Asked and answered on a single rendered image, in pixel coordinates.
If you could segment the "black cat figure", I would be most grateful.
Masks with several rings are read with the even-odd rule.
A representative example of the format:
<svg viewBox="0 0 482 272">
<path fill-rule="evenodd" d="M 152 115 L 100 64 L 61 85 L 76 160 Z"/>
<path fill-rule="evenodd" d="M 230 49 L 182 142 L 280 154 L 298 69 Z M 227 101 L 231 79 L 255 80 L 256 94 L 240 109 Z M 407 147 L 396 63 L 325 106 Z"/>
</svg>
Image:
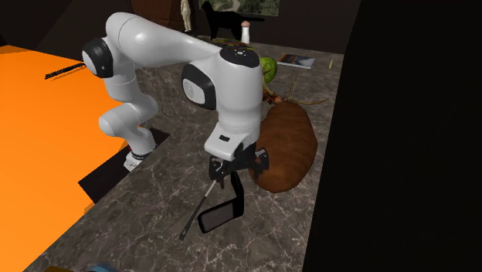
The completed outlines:
<svg viewBox="0 0 482 272">
<path fill-rule="evenodd" d="M 230 29 L 236 40 L 242 38 L 242 23 L 247 22 L 263 22 L 264 19 L 256 17 L 242 16 L 233 11 L 220 12 L 215 11 L 208 0 L 205 0 L 201 6 L 205 11 L 206 18 L 209 23 L 210 39 L 216 39 L 220 28 Z"/>
</svg>

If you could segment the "beige human figurine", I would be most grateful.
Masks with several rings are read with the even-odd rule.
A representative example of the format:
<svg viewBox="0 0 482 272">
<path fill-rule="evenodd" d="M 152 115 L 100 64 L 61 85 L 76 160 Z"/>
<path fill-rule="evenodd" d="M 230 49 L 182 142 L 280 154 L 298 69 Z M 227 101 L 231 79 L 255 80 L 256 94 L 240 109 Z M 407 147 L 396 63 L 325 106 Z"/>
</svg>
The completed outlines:
<svg viewBox="0 0 482 272">
<path fill-rule="evenodd" d="M 181 11 L 181 15 L 182 15 L 182 19 L 185 27 L 184 32 L 191 32 L 192 31 L 191 8 L 188 0 L 181 0 L 180 11 Z"/>
</svg>

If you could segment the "black long comb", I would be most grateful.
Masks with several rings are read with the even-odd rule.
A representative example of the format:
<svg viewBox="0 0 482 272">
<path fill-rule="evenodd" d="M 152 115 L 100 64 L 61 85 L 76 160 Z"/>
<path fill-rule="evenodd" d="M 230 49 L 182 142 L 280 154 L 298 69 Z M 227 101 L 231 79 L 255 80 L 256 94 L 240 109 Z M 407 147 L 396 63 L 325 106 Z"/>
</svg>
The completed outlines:
<svg viewBox="0 0 482 272">
<path fill-rule="evenodd" d="M 44 77 L 45 80 L 49 79 L 56 79 L 58 77 L 63 77 L 69 73 L 75 73 L 77 70 L 81 70 L 85 67 L 86 65 L 84 63 L 76 63 L 72 66 L 64 67 L 60 70 L 53 71 L 51 73 L 47 73 Z"/>
</svg>

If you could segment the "black robot stand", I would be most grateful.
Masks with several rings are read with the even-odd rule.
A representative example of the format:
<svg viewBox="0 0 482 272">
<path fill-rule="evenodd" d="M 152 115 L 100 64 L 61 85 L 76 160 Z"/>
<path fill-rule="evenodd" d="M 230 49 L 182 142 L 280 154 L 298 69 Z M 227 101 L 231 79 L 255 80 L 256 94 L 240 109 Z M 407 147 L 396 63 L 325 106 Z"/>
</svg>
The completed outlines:
<svg viewBox="0 0 482 272">
<path fill-rule="evenodd" d="M 78 185 L 89 196 L 93 203 L 98 203 L 113 189 L 130 171 L 124 167 L 131 147 L 127 144 L 102 165 L 78 181 Z"/>
</svg>

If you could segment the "brown wooden door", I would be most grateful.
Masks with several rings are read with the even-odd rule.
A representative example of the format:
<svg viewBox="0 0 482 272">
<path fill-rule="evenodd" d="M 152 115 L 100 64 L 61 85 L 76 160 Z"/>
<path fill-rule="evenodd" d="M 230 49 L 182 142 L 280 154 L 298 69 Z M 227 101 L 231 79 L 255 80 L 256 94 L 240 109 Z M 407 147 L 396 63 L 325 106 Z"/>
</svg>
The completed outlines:
<svg viewBox="0 0 482 272">
<path fill-rule="evenodd" d="M 134 14 L 170 29 L 184 30 L 181 0 L 130 0 Z"/>
</svg>

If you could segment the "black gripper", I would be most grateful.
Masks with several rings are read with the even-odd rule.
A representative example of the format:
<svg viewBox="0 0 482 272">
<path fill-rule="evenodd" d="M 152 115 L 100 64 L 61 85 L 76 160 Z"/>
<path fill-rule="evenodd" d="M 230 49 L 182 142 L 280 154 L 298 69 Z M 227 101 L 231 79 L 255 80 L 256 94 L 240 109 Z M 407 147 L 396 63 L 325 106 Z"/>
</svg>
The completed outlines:
<svg viewBox="0 0 482 272">
<path fill-rule="evenodd" d="M 233 172 L 243 169 L 253 169 L 253 179 L 256 181 L 264 170 L 270 166 L 269 155 L 265 148 L 256 151 L 256 144 L 253 143 L 244 150 L 237 152 L 232 161 L 223 160 L 215 156 L 209 158 L 209 177 L 219 183 L 220 188 L 224 189 L 226 184 L 224 178 L 229 175 L 233 182 Z"/>
</svg>

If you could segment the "grey and black pen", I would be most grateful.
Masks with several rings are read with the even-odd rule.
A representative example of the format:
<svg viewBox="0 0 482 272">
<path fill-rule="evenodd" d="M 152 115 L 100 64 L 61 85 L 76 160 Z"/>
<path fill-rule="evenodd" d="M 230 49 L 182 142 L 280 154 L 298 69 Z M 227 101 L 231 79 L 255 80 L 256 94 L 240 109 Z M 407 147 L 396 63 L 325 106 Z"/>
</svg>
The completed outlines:
<svg viewBox="0 0 482 272">
<path fill-rule="evenodd" d="M 195 210 L 193 211 L 193 213 L 191 214 L 189 220 L 187 221 L 187 223 L 185 224 L 184 228 L 182 229 L 182 232 L 180 233 L 178 239 L 183 241 L 184 238 L 186 237 L 191 225 L 192 225 L 192 222 L 194 221 L 196 215 L 198 214 L 199 210 L 201 209 L 203 203 L 205 202 L 205 200 L 207 199 L 209 193 L 212 191 L 213 187 L 215 186 L 216 184 L 216 180 L 213 180 L 212 181 L 212 184 L 210 185 L 209 189 L 207 190 L 207 192 L 204 194 L 204 196 L 201 198 L 199 204 L 196 206 Z"/>
</svg>

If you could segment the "green round fruit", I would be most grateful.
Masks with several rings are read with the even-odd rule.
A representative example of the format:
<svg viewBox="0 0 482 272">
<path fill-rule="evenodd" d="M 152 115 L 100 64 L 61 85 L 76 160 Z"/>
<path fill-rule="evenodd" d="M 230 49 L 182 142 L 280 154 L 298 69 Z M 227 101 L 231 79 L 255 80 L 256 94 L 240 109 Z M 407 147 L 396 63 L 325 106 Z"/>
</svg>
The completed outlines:
<svg viewBox="0 0 482 272">
<path fill-rule="evenodd" d="M 260 57 L 260 65 L 265 83 L 270 83 L 277 75 L 277 61 L 270 57 Z"/>
</svg>

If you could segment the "blue box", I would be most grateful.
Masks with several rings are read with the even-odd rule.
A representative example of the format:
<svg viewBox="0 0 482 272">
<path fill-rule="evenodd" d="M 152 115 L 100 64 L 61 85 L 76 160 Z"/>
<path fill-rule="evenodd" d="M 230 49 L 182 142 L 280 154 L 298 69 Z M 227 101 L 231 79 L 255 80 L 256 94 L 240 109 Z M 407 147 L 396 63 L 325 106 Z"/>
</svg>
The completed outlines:
<svg viewBox="0 0 482 272">
<path fill-rule="evenodd" d="M 98 263 L 92 264 L 87 269 L 87 272 L 120 272 L 120 271 L 106 262 L 98 262 Z"/>
</svg>

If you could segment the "landscape wall picture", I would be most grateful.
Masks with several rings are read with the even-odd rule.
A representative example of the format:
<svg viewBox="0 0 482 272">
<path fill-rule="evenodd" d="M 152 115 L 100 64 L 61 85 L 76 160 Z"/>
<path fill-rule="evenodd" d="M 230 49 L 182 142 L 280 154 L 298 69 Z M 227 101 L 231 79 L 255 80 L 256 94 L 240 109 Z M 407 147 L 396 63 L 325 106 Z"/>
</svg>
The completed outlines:
<svg viewBox="0 0 482 272">
<path fill-rule="evenodd" d="M 198 0 L 199 7 L 209 2 L 215 11 L 234 11 L 251 15 L 278 16 L 280 0 Z"/>
</svg>

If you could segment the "colourful patterned plate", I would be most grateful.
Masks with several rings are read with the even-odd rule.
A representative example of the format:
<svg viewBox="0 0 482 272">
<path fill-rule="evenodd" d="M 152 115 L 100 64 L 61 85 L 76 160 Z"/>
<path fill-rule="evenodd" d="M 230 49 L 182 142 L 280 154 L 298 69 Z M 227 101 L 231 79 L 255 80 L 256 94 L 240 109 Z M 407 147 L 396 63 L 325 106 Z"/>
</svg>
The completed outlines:
<svg viewBox="0 0 482 272">
<path fill-rule="evenodd" d="M 209 42 L 219 47 L 245 48 L 253 50 L 253 47 L 251 45 L 236 39 L 215 38 L 209 39 Z"/>
</svg>

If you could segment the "blue and orange book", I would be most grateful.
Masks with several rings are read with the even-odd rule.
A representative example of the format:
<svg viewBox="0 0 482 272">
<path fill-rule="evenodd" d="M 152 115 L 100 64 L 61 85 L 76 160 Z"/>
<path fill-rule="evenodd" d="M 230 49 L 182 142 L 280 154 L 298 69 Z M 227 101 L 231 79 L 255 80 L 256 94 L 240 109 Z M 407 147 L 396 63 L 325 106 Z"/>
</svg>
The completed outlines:
<svg viewBox="0 0 482 272">
<path fill-rule="evenodd" d="M 298 56 L 284 53 L 277 61 L 279 65 L 293 66 L 302 69 L 310 70 L 314 65 L 315 58 L 308 56 Z"/>
</svg>

